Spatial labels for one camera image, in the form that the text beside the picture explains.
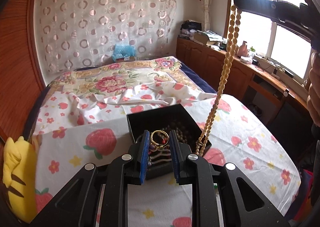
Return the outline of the person's right hand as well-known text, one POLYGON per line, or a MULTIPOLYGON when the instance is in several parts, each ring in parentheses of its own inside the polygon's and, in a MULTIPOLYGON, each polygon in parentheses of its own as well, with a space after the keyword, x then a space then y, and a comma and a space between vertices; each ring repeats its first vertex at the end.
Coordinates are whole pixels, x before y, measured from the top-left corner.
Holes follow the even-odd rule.
POLYGON ((309 72, 310 87, 307 98, 307 107, 314 124, 320 127, 320 58, 319 53, 314 52, 311 57, 311 69, 309 72))

